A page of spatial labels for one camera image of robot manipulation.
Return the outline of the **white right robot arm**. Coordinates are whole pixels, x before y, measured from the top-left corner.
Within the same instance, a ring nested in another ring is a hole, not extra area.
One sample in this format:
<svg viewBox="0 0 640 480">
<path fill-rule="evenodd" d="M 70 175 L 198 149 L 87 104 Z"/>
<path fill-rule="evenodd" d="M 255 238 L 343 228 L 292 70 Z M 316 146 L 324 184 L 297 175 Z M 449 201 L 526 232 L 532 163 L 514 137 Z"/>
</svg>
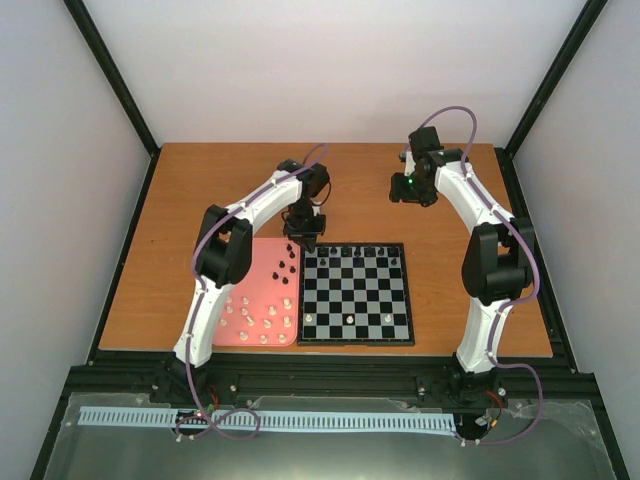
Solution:
<svg viewBox="0 0 640 480">
<path fill-rule="evenodd" d="M 435 127 L 412 132 L 399 158 L 405 170 L 392 175 L 390 200 L 428 207 L 445 197 L 470 234 L 461 267 L 470 308 L 449 369 L 447 395 L 457 405 L 471 406 L 493 387 L 504 325 L 513 303 L 535 279 L 529 258 L 534 229 L 489 193 L 462 150 L 441 145 Z"/>
</svg>

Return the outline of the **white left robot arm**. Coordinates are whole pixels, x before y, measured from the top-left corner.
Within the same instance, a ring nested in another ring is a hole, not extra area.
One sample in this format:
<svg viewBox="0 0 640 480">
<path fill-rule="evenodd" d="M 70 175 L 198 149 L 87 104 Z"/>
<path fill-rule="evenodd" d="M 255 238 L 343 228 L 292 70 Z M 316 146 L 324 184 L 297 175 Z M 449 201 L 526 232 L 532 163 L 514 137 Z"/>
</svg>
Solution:
<svg viewBox="0 0 640 480">
<path fill-rule="evenodd" d="M 211 358 L 214 333 L 227 297 L 249 272 L 254 233 L 285 211 L 286 238 L 307 252 L 313 251 L 326 229 L 326 216 L 317 211 L 314 199 L 329 183 L 324 165 L 288 159 L 244 198 L 206 210 L 191 260 L 193 300 L 172 358 L 166 363 L 174 377 L 172 388 L 184 401 L 197 402 L 207 393 L 208 378 L 199 369 Z"/>
</svg>

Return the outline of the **black white chessboard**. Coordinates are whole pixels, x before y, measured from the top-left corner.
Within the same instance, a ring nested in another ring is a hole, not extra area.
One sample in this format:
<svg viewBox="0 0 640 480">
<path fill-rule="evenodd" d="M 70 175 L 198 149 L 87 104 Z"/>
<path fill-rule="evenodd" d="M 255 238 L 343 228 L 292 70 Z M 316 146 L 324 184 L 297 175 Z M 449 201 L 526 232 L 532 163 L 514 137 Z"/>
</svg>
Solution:
<svg viewBox="0 0 640 480">
<path fill-rule="evenodd" d="M 318 248 L 327 249 L 326 257 L 318 256 Z M 330 254 L 336 246 L 337 255 Z M 341 248 L 349 246 L 351 256 L 343 257 Z M 353 249 L 361 247 L 361 257 L 353 257 Z M 373 247 L 375 255 L 367 257 L 365 248 Z M 386 254 L 378 256 L 379 247 Z M 391 257 L 389 248 L 396 247 L 398 256 Z M 325 258 L 326 266 L 319 260 Z M 390 260 L 397 258 L 397 265 Z M 413 346 L 415 334 L 411 311 L 408 274 L 402 243 L 320 243 L 315 254 L 302 255 L 300 282 L 300 315 L 297 343 L 302 345 L 390 345 Z M 305 322 L 311 314 L 313 321 Z M 391 323 L 384 316 L 392 316 Z M 347 324 L 348 315 L 354 317 Z"/>
</svg>

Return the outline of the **pink plastic tray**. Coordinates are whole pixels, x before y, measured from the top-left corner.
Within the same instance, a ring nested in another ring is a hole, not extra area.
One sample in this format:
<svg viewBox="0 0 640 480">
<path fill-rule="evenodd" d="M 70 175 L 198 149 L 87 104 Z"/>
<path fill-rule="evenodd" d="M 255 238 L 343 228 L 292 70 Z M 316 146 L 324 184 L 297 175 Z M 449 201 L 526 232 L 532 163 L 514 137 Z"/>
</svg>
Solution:
<svg viewBox="0 0 640 480">
<path fill-rule="evenodd" d="M 286 245 L 293 246 L 296 258 L 290 259 Z M 279 261 L 284 261 L 286 266 L 279 268 Z M 213 338 L 215 347 L 274 347 L 281 348 L 294 343 L 297 339 L 297 324 L 299 321 L 299 289 L 301 281 L 301 248 L 285 238 L 256 238 L 252 244 L 252 263 L 247 275 L 237 284 L 229 296 L 232 302 L 223 307 L 220 319 L 226 319 L 228 325 L 223 327 L 218 324 Z M 295 274 L 291 274 L 291 266 L 296 267 Z M 272 274 L 277 272 L 279 279 L 274 280 Z M 288 284 L 282 283 L 282 278 L 289 279 Z M 242 298 L 248 297 L 250 303 L 243 305 Z M 289 298 L 292 302 L 291 309 L 285 309 L 283 300 Z M 231 306 L 234 311 L 229 314 L 226 307 Z M 276 315 L 270 315 L 270 306 L 277 309 Z M 255 324 L 249 326 L 246 316 L 241 314 L 241 309 L 246 308 Z M 291 325 L 285 326 L 283 318 L 291 317 Z M 264 327 L 264 319 L 272 322 L 271 328 Z M 239 333 L 248 333 L 248 339 L 241 341 Z M 279 335 L 285 334 L 287 341 L 279 342 Z M 259 337 L 266 335 L 267 344 L 261 344 Z"/>
</svg>

